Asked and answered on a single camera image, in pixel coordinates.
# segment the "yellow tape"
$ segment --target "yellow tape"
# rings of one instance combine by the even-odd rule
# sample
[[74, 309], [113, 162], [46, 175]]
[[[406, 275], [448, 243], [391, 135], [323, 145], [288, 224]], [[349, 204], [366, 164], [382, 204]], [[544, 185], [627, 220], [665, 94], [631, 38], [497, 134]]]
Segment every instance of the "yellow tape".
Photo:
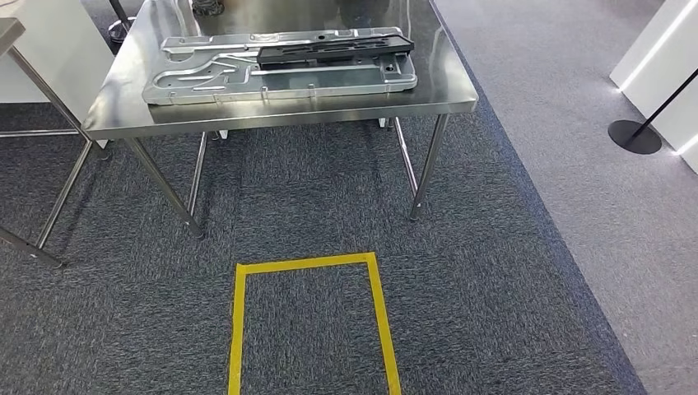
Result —
[[235, 266], [235, 296], [233, 297], [233, 341], [230, 344], [230, 375], [228, 393], [240, 393], [242, 370], [242, 325], [244, 321], [244, 280], [245, 265]]
[[245, 271], [247, 272], [247, 274], [257, 274], [269, 272], [284, 272], [287, 270], [311, 269], [314, 267], [337, 266], [346, 265], [348, 263], [368, 262], [368, 257], [368, 253], [353, 253], [351, 255], [337, 255], [334, 257], [255, 263], [253, 265], [245, 265]]
[[388, 393], [390, 395], [400, 395], [401, 390], [400, 378], [398, 376], [398, 362], [395, 360], [393, 339], [390, 336], [390, 325], [388, 325], [388, 311], [385, 308], [385, 299], [383, 298], [383, 288], [380, 285], [378, 262], [375, 259], [375, 253], [370, 254], [366, 264], [369, 267], [371, 294], [373, 294], [373, 305], [375, 307], [375, 320], [378, 322], [380, 347], [383, 349], [385, 375], [388, 378]]
[[233, 340], [230, 345], [230, 376], [228, 378], [228, 395], [240, 395], [240, 375], [242, 368], [242, 341], [244, 321], [244, 283], [249, 274], [284, 272], [288, 270], [310, 269], [346, 265], [350, 263], [366, 263], [369, 270], [371, 294], [375, 308], [375, 319], [378, 323], [380, 346], [383, 351], [385, 374], [388, 380], [389, 395], [401, 395], [398, 363], [395, 360], [393, 340], [390, 337], [388, 311], [385, 308], [383, 289], [380, 285], [378, 261], [375, 253], [353, 253], [333, 257], [297, 259], [294, 261], [279, 261], [255, 263], [251, 265], [238, 264], [235, 268], [235, 295], [233, 297]]

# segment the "white wall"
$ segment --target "white wall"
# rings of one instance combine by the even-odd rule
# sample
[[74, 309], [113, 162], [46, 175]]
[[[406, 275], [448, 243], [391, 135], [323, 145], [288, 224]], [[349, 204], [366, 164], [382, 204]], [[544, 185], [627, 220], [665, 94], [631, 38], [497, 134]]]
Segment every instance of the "white wall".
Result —
[[[667, 0], [611, 74], [622, 84], [690, 0]], [[649, 117], [698, 68], [698, 6], [625, 89], [627, 98]], [[698, 134], [698, 81], [688, 86], [653, 122], [674, 149]], [[683, 155], [698, 172], [698, 145]]]
[[[0, 7], [26, 31], [16, 47], [82, 120], [102, 86], [114, 56], [79, 0], [20, 0]], [[45, 101], [8, 56], [0, 61], [0, 101]]]

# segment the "gray carpet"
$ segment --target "gray carpet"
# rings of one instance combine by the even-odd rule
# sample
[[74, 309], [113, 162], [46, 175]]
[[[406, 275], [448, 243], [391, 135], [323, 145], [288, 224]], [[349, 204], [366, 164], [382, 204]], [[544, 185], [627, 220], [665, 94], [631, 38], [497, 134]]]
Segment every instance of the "gray carpet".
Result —
[[698, 177], [606, 133], [643, 120], [608, 75], [662, 0], [436, 2], [645, 387], [696, 393]]
[[[417, 223], [375, 121], [209, 142], [201, 241], [124, 144], [91, 157], [47, 246], [68, 267], [0, 247], [0, 392], [225, 393], [236, 263], [375, 251], [403, 393], [643, 393], [479, 93], [452, 117]], [[415, 163], [433, 122], [403, 120]], [[186, 196], [198, 137], [145, 143]], [[80, 146], [0, 140], [4, 226], [36, 236]], [[247, 287], [243, 393], [387, 393], [362, 266]]]

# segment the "black plastic component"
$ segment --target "black plastic component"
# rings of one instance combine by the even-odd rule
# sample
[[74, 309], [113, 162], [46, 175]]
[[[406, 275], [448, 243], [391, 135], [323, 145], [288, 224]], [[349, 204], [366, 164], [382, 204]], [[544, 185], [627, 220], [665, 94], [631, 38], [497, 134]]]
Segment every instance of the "black plastic component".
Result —
[[[325, 40], [325, 37], [318, 36], [318, 40]], [[401, 35], [334, 39], [312, 44], [262, 47], [257, 54], [257, 63], [263, 66], [309, 60], [328, 62], [354, 57], [370, 58], [387, 53], [410, 53], [413, 49], [414, 43]]]

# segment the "black pole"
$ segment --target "black pole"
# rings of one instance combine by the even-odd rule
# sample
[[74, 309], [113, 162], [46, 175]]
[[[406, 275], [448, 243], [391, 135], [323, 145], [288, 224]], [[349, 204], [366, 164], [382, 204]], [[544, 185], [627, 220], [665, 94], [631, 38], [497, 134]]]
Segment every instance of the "black pole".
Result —
[[121, 25], [123, 26], [123, 28], [126, 29], [126, 31], [131, 30], [131, 21], [128, 20], [126, 11], [124, 11], [123, 7], [121, 7], [121, 3], [119, 2], [119, 0], [109, 0], [109, 3], [111, 4], [111, 7], [114, 9], [114, 13], [121, 21]]
[[649, 125], [698, 77], [698, 68], [672, 93], [669, 98], [640, 124], [635, 121], [620, 120], [608, 126], [608, 136], [618, 146], [635, 154], [654, 154], [662, 148], [662, 139]]
[[136, 18], [129, 18], [128, 15], [126, 15], [126, 11], [121, 7], [119, 0], [109, 0], [109, 4], [111, 4], [111, 7], [114, 9], [116, 16], [119, 17], [118, 21], [109, 26], [109, 39], [114, 43], [121, 44], [126, 39], [128, 31], [131, 30], [131, 24]]
[[667, 101], [665, 101], [662, 105], [659, 106], [659, 108], [657, 109], [657, 111], [654, 111], [654, 114], [650, 115], [649, 118], [647, 118], [647, 120], [644, 121], [644, 123], [642, 124], [642, 126], [640, 126], [640, 128], [637, 129], [637, 132], [633, 133], [633, 135], [631, 136], [631, 138], [635, 138], [635, 137], [637, 137], [638, 135], [640, 135], [640, 133], [642, 133], [642, 131], [645, 130], [645, 129], [649, 126], [649, 124], [652, 123], [652, 121], [654, 121], [654, 119], [657, 118], [657, 117], [662, 113], [662, 111], [664, 111], [664, 109], [666, 109], [667, 106], [669, 106], [669, 105], [674, 101], [674, 99], [676, 99], [677, 96], [679, 96], [679, 94], [680, 94], [684, 89], [686, 89], [686, 87], [688, 86], [688, 84], [690, 84], [691, 81], [693, 81], [694, 79], [696, 79], [696, 76], [698, 76], [698, 68], [693, 72], [693, 74], [691, 74], [690, 77], [688, 77], [687, 80], [685, 80], [685, 81], [681, 84], [681, 86], [678, 87], [678, 89], [677, 89], [674, 93], [672, 93], [671, 96], [669, 96], [669, 98], [667, 99]]

